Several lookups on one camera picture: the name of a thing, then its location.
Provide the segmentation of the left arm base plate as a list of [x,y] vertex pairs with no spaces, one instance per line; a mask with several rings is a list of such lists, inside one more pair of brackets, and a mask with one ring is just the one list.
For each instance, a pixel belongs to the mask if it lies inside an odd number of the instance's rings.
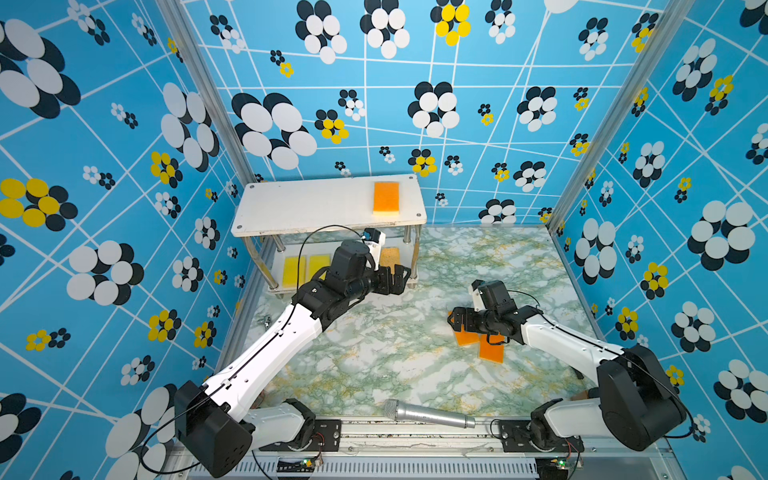
[[337,452],[343,423],[339,419],[307,420],[297,436],[286,443],[292,451]]

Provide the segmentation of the yellow sponge back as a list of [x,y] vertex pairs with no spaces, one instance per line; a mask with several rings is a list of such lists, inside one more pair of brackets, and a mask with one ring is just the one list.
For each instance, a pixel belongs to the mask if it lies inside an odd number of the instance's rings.
[[307,259],[305,256],[290,256],[284,259],[282,286],[298,288],[306,282]]

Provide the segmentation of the yellow sponge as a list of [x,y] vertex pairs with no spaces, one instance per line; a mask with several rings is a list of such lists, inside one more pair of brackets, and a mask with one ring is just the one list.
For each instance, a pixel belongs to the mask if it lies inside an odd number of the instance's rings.
[[329,254],[316,254],[309,257],[308,277],[313,277],[321,269],[328,267],[331,262]]
[[290,256],[284,259],[282,286],[298,288],[306,282],[307,259],[305,256]]

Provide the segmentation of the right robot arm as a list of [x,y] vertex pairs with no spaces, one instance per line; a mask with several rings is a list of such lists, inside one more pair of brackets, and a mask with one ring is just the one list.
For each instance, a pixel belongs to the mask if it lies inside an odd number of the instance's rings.
[[594,397],[551,400],[530,415],[530,442],[550,450],[575,437],[613,438],[643,451],[683,424],[689,411],[656,355],[588,337],[549,319],[537,305],[518,305],[498,280],[476,280],[472,306],[455,307],[447,322],[456,331],[500,337],[550,354],[592,381]]

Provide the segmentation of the orange sponge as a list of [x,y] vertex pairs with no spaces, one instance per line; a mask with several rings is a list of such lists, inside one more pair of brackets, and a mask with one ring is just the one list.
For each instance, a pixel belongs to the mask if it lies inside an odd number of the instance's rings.
[[398,182],[375,182],[372,213],[377,216],[400,214],[400,184]]
[[474,345],[480,341],[477,333],[470,333],[465,330],[455,332],[454,336],[459,347]]
[[480,338],[478,357],[481,360],[502,364],[506,337],[503,335],[485,335]]

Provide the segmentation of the orange sponge front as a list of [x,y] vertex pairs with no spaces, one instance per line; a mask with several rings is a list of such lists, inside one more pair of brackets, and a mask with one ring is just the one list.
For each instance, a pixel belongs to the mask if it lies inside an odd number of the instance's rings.
[[481,360],[502,364],[506,337],[503,335],[485,335],[480,338],[478,357]]

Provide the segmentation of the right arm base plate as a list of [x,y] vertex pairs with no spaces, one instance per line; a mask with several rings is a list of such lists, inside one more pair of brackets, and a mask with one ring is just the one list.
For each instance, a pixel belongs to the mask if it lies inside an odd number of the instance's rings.
[[504,453],[564,454],[583,453],[584,443],[579,437],[545,439],[534,442],[529,420],[494,419],[489,426],[491,435],[502,445]]

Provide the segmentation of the tan porous sponge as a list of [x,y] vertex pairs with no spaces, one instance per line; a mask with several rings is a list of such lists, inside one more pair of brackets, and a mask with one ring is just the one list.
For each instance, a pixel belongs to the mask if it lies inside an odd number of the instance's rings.
[[380,253],[380,266],[389,267],[391,271],[395,270],[395,266],[401,263],[401,253],[398,247],[385,247]]

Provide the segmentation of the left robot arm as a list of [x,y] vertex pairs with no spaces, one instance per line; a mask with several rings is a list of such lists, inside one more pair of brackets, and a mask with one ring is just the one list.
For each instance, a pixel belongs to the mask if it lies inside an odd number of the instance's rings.
[[252,450],[282,443],[307,447],[316,416],[288,399],[254,408],[257,397],[286,364],[369,294],[400,295],[408,267],[382,266],[382,240],[345,240],[330,265],[293,295],[266,333],[202,385],[187,382],[174,398],[176,437],[214,478],[228,474]]

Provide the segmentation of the orange sponge back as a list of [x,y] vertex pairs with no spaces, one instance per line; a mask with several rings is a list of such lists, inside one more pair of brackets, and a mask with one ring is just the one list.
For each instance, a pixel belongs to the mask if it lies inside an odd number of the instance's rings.
[[372,213],[377,216],[400,214],[400,184],[398,182],[375,182]]

